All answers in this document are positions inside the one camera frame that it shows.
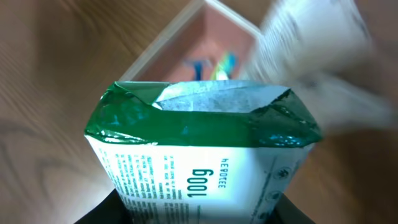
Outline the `white cosmetic squeeze tube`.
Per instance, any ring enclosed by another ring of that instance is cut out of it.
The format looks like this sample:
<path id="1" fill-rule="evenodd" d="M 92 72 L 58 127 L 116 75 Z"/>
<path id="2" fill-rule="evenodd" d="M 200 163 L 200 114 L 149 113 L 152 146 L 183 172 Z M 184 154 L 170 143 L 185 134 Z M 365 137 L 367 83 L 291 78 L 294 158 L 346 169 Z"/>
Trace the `white cosmetic squeeze tube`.
<path id="1" fill-rule="evenodd" d="M 277 1 L 239 77 L 290 87 L 324 131 L 389 128 L 391 104 L 339 77 L 372 49 L 353 1 Z"/>

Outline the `blue disposable razor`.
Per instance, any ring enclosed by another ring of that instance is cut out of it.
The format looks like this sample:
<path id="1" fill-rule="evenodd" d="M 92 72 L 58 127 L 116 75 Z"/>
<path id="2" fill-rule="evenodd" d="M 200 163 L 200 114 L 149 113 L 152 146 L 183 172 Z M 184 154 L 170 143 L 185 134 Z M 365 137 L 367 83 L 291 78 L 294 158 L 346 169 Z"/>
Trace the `blue disposable razor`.
<path id="1" fill-rule="evenodd" d="M 201 59 L 201 60 L 185 60 L 185 65 L 189 65 L 193 67 L 195 81 L 200 81 L 203 78 L 203 69 L 204 67 L 212 67 L 213 62 L 210 59 Z"/>

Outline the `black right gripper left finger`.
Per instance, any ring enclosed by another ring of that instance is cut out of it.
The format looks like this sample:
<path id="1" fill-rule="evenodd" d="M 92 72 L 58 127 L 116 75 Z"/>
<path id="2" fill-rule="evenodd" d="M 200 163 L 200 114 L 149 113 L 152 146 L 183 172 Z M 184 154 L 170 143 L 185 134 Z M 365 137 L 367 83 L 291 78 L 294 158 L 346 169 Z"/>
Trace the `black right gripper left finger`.
<path id="1" fill-rule="evenodd" d="M 133 220 L 114 189 L 99 205 L 75 224 L 133 224 Z"/>

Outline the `green white soap box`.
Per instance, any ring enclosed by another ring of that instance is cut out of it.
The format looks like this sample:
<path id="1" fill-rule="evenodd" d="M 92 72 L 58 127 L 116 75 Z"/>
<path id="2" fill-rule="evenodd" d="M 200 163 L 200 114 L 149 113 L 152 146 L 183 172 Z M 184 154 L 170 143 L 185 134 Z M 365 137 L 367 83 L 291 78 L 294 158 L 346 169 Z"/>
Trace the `green white soap box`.
<path id="1" fill-rule="evenodd" d="M 208 80 L 115 82 L 85 138 L 131 223 L 266 223 L 322 136 L 290 88 Z"/>

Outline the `green toothbrush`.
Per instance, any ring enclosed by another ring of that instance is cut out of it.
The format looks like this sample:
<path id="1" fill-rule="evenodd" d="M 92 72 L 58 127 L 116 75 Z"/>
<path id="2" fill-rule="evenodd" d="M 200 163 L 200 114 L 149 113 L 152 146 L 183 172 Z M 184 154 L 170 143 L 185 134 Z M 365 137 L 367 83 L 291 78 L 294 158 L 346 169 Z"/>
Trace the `green toothbrush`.
<path id="1" fill-rule="evenodd" d="M 234 69 L 238 64 L 238 58 L 234 53 L 227 52 L 223 55 L 221 60 L 216 64 L 211 80 L 230 80 L 234 73 Z"/>

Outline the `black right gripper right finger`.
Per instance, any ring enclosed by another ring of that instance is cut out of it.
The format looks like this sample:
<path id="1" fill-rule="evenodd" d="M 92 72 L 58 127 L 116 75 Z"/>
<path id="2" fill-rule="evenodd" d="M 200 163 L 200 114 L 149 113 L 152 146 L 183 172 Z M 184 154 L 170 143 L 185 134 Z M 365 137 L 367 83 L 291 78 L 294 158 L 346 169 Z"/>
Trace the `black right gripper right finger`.
<path id="1" fill-rule="evenodd" d="M 270 224 L 315 224 L 315 222 L 282 194 L 270 215 Z"/>

